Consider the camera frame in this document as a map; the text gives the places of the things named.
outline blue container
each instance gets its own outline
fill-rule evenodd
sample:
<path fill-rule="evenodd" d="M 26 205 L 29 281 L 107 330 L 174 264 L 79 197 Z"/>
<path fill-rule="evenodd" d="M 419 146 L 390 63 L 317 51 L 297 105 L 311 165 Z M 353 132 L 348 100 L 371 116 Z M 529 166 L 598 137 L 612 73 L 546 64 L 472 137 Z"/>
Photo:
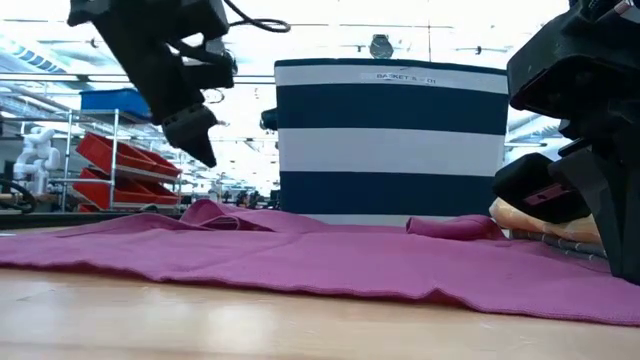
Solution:
<path fill-rule="evenodd" d="M 275 64 L 282 210 L 334 224 L 488 214 L 504 70 L 410 60 Z"/>
<path fill-rule="evenodd" d="M 151 110 L 135 89 L 83 91 L 83 111 L 114 111 L 129 113 L 142 121 L 151 121 Z"/>

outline tan cloth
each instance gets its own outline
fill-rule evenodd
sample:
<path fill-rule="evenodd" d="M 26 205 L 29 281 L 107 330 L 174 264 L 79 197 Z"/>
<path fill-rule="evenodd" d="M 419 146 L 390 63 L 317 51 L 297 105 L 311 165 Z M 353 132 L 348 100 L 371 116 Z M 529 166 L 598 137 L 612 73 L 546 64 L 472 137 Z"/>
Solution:
<path fill-rule="evenodd" d="M 583 243 L 602 243 L 593 216 L 574 220 L 566 224 L 551 224 L 531 217 L 499 198 L 491 205 L 489 212 L 498 225 L 506 229 L 552 234 L 563 239 Z"/>

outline wooden table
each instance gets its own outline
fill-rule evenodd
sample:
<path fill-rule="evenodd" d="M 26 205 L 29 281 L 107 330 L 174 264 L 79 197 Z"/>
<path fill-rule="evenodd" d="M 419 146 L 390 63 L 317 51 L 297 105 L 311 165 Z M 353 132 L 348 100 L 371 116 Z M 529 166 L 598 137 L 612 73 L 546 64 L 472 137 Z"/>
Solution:
<path fill-rule="evenodd" d="M 0 270 L 0 359 L 624 360 L 639 354 L 634 328 Z"/>

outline magenta fabric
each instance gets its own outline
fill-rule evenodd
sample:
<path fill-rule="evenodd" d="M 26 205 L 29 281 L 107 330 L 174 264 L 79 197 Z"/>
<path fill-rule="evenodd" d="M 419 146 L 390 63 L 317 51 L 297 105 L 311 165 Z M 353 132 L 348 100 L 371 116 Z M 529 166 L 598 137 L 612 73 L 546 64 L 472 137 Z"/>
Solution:
<path fill-rule="evenodd" d="M 199 201 L 181 221 L 140 214 L 0 239 L 0 266 L 123 272 L 152 281 L 462 304 L 640 325 L 640 287 L 605 261 L 508 240 L 483 216 L 406 228 L 335 226 Z"/>

